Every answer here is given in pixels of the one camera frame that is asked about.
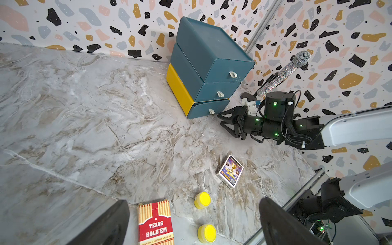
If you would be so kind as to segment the yellow paint can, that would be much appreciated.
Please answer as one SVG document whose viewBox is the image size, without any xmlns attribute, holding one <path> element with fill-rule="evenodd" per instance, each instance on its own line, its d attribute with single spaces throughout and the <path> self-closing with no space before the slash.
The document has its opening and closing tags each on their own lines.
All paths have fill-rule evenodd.
<svg viewBox="0 0 392 245">
<path fill-rule="evenodd" d="M 207 192 L 201 192 L 196 195 L 194 205 L 196 208 L 202 210 L 211 204 L 211 197 Z"/>
<path fill-rule="evenodd" d="M 214 225 L 204 224 L 198 228 L 198 239 L 201 243 L 214 243 L 217 238 L 217 231 Z"/>
</svg>

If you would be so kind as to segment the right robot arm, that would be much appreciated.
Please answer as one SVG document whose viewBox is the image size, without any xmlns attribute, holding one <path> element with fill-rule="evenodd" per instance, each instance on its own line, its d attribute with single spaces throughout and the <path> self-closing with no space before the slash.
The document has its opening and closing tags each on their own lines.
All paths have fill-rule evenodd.
<svg viewBox="0 0 392 245">
<path fill-rule="evenodd" d="M 295 94 L 271 92 L 260 104 L 263 116 L 251 115 L 248 106 L 242 105 L 219 113 L 218 118 L 235 138 L 245 140 L 249 136 L 258 143 L 271 139 L 299 150 L 322 150 L 392 135 L 391 106 L 296 120 L 295 102 Z M 392 165 L 388 162 L 360 174 L 324 182 L 320 196 L 299 200 L 291 213 L 304 225 L 326 219 L 337 223 L 391 198 Z"/>
</svg>

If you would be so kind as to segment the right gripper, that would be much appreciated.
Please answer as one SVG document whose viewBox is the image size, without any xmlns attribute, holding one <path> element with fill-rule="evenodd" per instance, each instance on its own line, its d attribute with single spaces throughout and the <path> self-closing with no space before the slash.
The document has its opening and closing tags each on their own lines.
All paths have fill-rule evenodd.
<svg viewBox="0 0 392 245">
<path fill-rule="evenodd" d="M 234 120 L 233 124 L 222 121 L 220 125 L 234 138 L 245 140 L 248 135 L 260 136 L 260 117 L 248 114 L 248 106 L 236 106 L 217 115 L 221 120 Z"/>
</svg>

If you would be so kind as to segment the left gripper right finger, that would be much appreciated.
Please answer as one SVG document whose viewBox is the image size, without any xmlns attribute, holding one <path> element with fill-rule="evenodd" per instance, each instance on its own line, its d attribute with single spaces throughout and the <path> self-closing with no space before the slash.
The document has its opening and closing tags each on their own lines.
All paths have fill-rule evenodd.
<svg viewBox="0 0 392 245">
<path fill-rule="evenodd" d="M 261 199 L 259 211 L 267 245 L 324 244 L 272 199 Z"/>
</svg>

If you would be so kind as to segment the teal drawer cabinet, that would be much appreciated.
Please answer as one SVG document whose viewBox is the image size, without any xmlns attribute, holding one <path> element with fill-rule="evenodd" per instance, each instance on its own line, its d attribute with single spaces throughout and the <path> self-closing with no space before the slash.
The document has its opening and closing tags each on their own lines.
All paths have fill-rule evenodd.
<svg viewBox="0 0 392 245">
<path fill-rule="evenodd" d="M 222 112 L 255 61 L 220 27 L 180 20 L 166 80 L 188 119 Z"/>
</svg>

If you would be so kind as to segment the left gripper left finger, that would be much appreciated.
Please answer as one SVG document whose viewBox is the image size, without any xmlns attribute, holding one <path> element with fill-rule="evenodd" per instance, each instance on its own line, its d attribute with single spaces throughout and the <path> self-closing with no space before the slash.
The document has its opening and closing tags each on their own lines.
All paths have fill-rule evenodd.
<svg viewBox="0 0 392 245">
<path fill-rule="evenodd" d="M 119 200 L 92 222 L 69 245 L 122 245 L 130 211 L 125 200 Z"/>
</svg>

